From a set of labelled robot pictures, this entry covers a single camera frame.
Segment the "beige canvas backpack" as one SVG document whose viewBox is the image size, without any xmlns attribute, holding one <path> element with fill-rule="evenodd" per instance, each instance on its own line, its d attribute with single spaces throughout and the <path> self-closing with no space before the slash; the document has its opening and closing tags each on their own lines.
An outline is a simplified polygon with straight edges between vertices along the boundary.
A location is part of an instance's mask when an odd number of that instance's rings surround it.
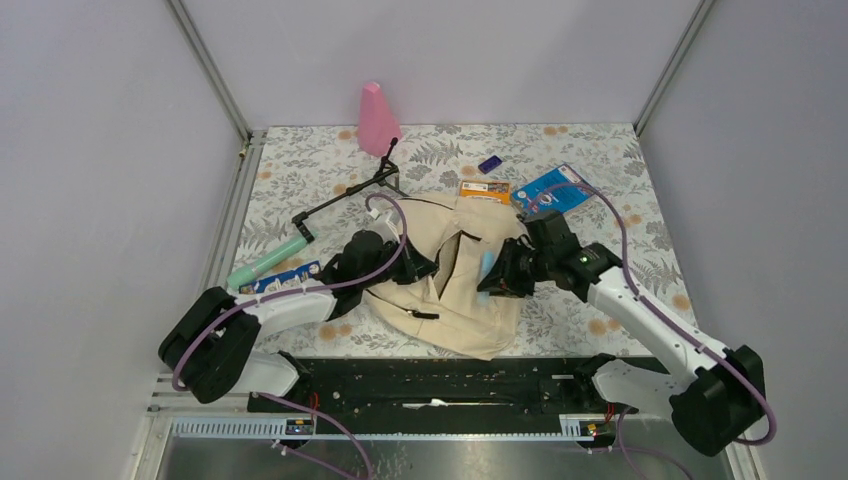
<svg viewBox="0 0 848 480">
<path fill-rule="evenodd" d="M 477 286 L 485 254 L 524 230 L 515 209 L 495 201 L 428 193 L 398 201 L 408 243 L 437 264 L 435 272 L 408 285 L 386 281 L 364 299 L 397 330 L 458 354 L 490 360 L 510 347 L 523 300 L 491 296 Z"/>
</svg>

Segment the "clear pen pack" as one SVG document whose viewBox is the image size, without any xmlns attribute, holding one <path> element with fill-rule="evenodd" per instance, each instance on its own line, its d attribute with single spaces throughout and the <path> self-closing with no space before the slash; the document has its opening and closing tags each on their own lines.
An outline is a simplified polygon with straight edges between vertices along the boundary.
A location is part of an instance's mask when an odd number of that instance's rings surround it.
<svg viewBox="0 0 848 480">
<path fill-rule="evenodd" d="M 482 284 L 483 280 L 489 275 L 496 261 L 496 256 L 492 251 L 486 251 L 481 257 L 480 273 L 478 284 Z M 490 293 L 488 291 L 477 292 L 477 302 L 480 306 L 488 304 Z"/>
</svg>

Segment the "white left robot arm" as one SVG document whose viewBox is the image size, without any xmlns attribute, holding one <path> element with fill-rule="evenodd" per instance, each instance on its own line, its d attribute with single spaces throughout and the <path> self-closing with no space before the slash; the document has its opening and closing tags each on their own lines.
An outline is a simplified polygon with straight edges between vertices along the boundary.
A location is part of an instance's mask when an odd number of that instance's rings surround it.
<svg viewBox="0 0 848 480">
<path fill-rule="evenodd" d="M 343 316 L 372 286 L 409 285 L 438 269 L 412 243 L 398 201 L 370 214 L 368 228 L 353 234 L 317 275 L 297 286 L 251 295 L 232 295 L 222 287 L 205 290 L 159 346 L 160 360 L 172 371 L 172 388 L 201 404 L 246 393 L 270 394 L 288 411 L 304 407 L 311 387 L 294 359 L 262 352 L 258 344 L 295 327 Z"/>
</svg>

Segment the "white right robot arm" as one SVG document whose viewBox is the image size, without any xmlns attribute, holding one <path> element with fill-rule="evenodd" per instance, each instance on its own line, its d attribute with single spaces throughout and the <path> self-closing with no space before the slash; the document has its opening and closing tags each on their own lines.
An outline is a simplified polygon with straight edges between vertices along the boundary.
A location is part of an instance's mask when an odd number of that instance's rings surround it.
<svg viewBox="0 0 848 480">
<path fill-rule="evenodd" d="M 681 320 L 636 281 L 626 252 L 582 245 L 563 213 L 529 206 L 519 219 L 525 235 L 504 241 L 478 291 L 525 298 L 537 284 L 552 282 L 619 321 L 664 368 L 646 370 L 597 355 L 589 375 L 573 386 L 579 407 L 597 412 L 614 403 L 662 417 L 706 456 L 732 443 L 761 446 L 775 439 L 777 417 L 766 398 L 762 358 L 753 349 L 731 349 Z"/>
</svg>

